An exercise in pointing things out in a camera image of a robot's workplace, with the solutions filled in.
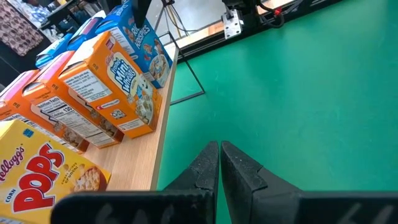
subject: cereal box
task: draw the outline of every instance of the cereal box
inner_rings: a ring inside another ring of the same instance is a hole
[[[67,34],[61,39],[55,41],[45,50],[36,56],[36,67],[42,69],[46,64],[51,62],[60,53],[65,52],[68,47],[68,42],[72,38],[73,34]]]
[[[121,142],[124,134],[58,79],[73,53],[62,53],[40,71],[25,87],[23,97],[96,147]]]
[[[98,26],[96,33],[106,30],[111,31],[123,49],[134,59],[147,80],[156,88],[165,85],[172,60],[147,19],[142,28],[137,28],[130,1],[116,6]]]
[[[20,74],[0,93],[0,121],[23,120],[61,144],[69,144],[68,147],[76,152],[76,149],[86,151],[89,145],[86,140],[22,97],[24,87],[37,72],[32,70]]]
[[[130,138],[156,128],[162,97],[109,31],[84,42],[59,79]]]
[[[19,120],[0,122],[0,145],[0,223],[50,223],[61,198],[106,190],[111,176]]]
[[[94,15],[93,17],[89,18],[83,25],[81,25],[81,27],[69,40],[68,50],[77,50],[84,41],[95,37],[96,27],[102,20],[102,17],[95,17]]]

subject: blue cereal box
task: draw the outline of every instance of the blue cereal box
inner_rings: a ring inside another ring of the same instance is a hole
[[[162,88],[167,80],[172,60],[160,43],[147,19],[137,28],[131,3],[116,6],[98,26],[96,33],[110,30],[123,49],[137,63],[144,76],[156,88]]]
[[[73,34],[67,34],[61,39],[53,42],[49,47],[43,50],[36,56],[36,67],[42,69],[51,62],[56,56],[67,51],[68,42],[72,38]]]
[[[84,41],[95,37],[95,30],[98,24],[100,24],[104,19],[104,16],[105,13],[103,11],[97,12],[93,17],[89,18],[83,25],[81,25],[69,40],[68,50],[77,50]]]

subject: metal frame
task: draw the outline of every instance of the metal frame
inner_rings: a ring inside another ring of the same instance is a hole
[[[285,23],[292,21],[299,17],[305,16],[309,13],[315,12],[324,7],[330,6],[334,3],[338,3],[342,0],[296,0],[281,6],[282,13],[285,18]],[[271,13],[264,13],[260,15],[261,23],[259,26],[249,28],[244,27],[240,35],[235,37],[225,39],[224,31],[213,34],[202,40],[196,41],[190,45],[187,45],[181,49],[181,54],[185,54],[186,60],[197,57],[211,50],[215,50],[219,47],[223,47],[227,44],[231,44],[235,41],[241,40],[243,38],[249,37],[254,34],[258,34],[264,30],[270,29],[268,25],[264,23],[264,17],[268,19],[269,22],[273,22],[273,15]],[[178,63],[182,62],[181,56],[178,57]]]
[[[160,22],[160,19],[162,18],[163,11],[164,11],[164,7],[163,7],[162,10],[160,11],[160,14],[159,14],[159,16],[158,16],[158,19],[157,19],[157,21],[156,21],[155,29],[154,29],[155,32],[156,32],[156,30],[157,30],[157,27],[159,26],[159,22]],[[187,58],[185,57],[185,54],[181,51],[181,48],[178,46],[177,41],[175,41],[175,39],[174,39],[173,35],[171,34],[171,32],[168,31],[168,32],[166,32],[165,34],[160,35],[159,38],[161,38],[161,37],[163,37],[163,36],[166,36],[166,35],[169,35],[169,36],[170,36],[170,39],[171,39],[172,42],[175,44],[175,47],[176,47],[177,50],[178,50],[178,54],[181,56],[181,60],[180,60],[180,61],[184,61],[184,62],[187,64],[189,70],[191,71],[193,77],[195,78],[195,80],[197,81],[197,83],[198,83],[198,85],[200,86],[200,89],[201,89],[201,91],[199,91],[199,92],[197,92],[197,93],[194,93],[194,94],[191,94],[191,95],[188,95],[188,96],[184,96],[183,98],[180,98],[180,99],[178,99],[178,100],[172,101],[172,102],[170,103],[170,106],[171,106],[171,105],[174,105],[174,104],[177,104],[177,103],[184,102],[185,100],[189,100],[189,99],[192,99],[192,98],[194,98],[194,97],[197,97],[197,96],[200,96],[200,95],[202,95],[202,94],[205,94],[205,89],[204,89],[203,86],[201,85],[201,83],[200,83],[200,81],[199,81],[197,75],[196,75],[195,72],[193,71],[191,65],[189,64]]]

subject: wire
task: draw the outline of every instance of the wire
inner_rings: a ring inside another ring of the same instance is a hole
[[[169,12],[168,12],[167,10],[166,10],[166,13],[167,13],[167,15],[169,16],[171,23],[172,23],[177,29],[182,30],[182,31],[185,31],[185,32],[198,32],[198,31],[199,31],[199,30],[188,30],[188,29],[180,28],[178,25],[176,25],[176,23],[173,22],[173,20],[172,20],[170,14],[169,14]]]
[[[182,23],[180,14],[179,14],[179,13],[177,12],[177,10],[174,8],[174,5],[171,5],[171,7],[172,7],[172,10],[174,11],[174,14],[177,16],[178,21],[180,21],[180,23],[181,23],[181,25],[182,25],[182,28],[186,30],[184,24]]]
[[[169,20],[167,19],[167,15],[166,15],[166,13],[164,14],[164,17],[166,18],[167,30],[170,32]]]
[[[166,6],[166,9],[167,9],[167,14],[169,15],[169,17],[170,17],[170,14],[172,15],[172,17],[170,18],[170,20],[172,21],[173,24],[176,24],[177,22],[175,21],[173,11],[170,9],[170,7],[167,7],[167,6]],[[178,32],[178,36],[181,38],[180,30],[177,29],[177,32]]]
[[[275,10],[275,9],[268,8],[267,6],[265,6],[261,3],[261,0],[257,0],[257,5],[259,5],[265,11],[272,12],[275,18],[279,17],[279,19],[280,19],[279,24],[272,24],[271,22],[268,21],[268,19],[266,19],[265,16],[263,16],[262,18],[264,19],[264,22],[267,25],[269,25],[272,28],[281,28],[285,24],[285,17],[283,15],[281,9]]]

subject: green surface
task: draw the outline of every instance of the green surface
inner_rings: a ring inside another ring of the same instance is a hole
[[[158,188],[226,139],[304,190],[398,190],[395,9],[345,1],[192,59],[206,94],[170,107]],[[197,90],[179,65],[172,98]]]

